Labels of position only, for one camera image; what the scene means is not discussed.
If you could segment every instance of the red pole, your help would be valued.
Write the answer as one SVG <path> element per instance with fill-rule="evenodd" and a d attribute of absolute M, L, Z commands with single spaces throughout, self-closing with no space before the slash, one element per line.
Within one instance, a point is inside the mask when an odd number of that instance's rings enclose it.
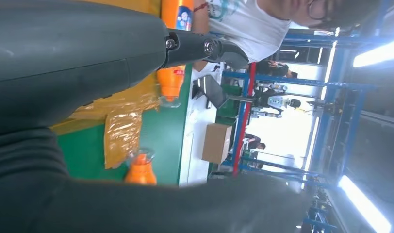
<path fill-rule="evenodd" d="M 251 63 L 251 69 L 250 69 L 250 81 L 248 84 L 248 93 L 247 96 L 252 96 L 253 95 L 253 90 L 254 90 L 254 83 L 256 82 L 256 70 L 257 70 L 257 64 L 256 63 Z M 244 114 L 243 114 L 243 122 L 241 125 L 241 130 L 238 135 L 238 143 L 237 143 L 237 150 L 236 150 L 236 157 L 234 160 L 233 164 L 233 175 L 237 175 L 238 173 L 238 163 L 240 162 L 240 151 L 241 147 L 243 146 L 243 138 L 244 134 L 246 133 L 246 126 L 247 126 L 247 120 L 248 116 L 250 115 L 250 109 L 251 109 L 251 103 L 246 103 L 246 108 L 244 109 Z"/>

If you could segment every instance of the plastic bottle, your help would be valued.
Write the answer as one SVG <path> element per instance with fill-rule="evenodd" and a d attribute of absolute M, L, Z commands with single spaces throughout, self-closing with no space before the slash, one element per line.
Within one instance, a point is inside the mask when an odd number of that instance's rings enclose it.
<path fill-rule="evenodd" d="M 168 28 L 190 31 L 193 7 L 193 0 L 163 0 L 161 18 Z M 184 75 L 185 66 L 157 71 L 157 79 L 161 86 L 161 106 L 171 108 L 180 106 L 179 94 Z"/>
<path fill-rule="evenodd" d="M 140 149 L 130 162 L 130 169 L 124 181 L 142 185 L 157 185 L 157 178 L 153 171 L 152 160 L 154 153 L 150 149 Z"/>

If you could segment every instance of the cardboard box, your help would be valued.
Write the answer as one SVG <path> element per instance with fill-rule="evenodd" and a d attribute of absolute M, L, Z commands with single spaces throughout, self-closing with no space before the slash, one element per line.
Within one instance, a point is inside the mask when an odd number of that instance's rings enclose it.
<path fill-rule="evenodd" d="M 222 124 L 207 125 L 202 160 L 220 164 L 229 152 L 232 126 Z"/>

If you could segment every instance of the red strap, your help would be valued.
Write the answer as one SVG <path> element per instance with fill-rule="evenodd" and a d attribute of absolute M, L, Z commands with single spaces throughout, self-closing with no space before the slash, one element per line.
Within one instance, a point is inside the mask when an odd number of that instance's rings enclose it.
<path fill-rule="evenodd" d="M 195 9 L 194 9 L 194 12 L 206 8 L 206 6 L 208 6 L 208 5 L 209 5 L 209 4 L 208 4 L 207 2 L 206 2 L 206 3 L 203 3 L 203 4 L 201 4 L 199 7 L 195 8 Z"/>

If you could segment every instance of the metal joint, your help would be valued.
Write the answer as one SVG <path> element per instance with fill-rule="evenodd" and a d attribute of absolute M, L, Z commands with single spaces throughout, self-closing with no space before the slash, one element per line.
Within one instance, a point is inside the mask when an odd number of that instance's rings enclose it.
<path fill-rule="evenodd" d="M 173 39 L 168 39 L 165 41 L 165 48 L 168 50 L 172 50 L 177 46 L 176 41 Z"/>
<path fill-rule="evenodd" d="M 214 45 L 213 45 L 213 42 L 211 40 L 206 40 L 204 42 L 204 52 L 207 55 L 211 55 L 213 53 L 213 47 L 214 47 Z"/>

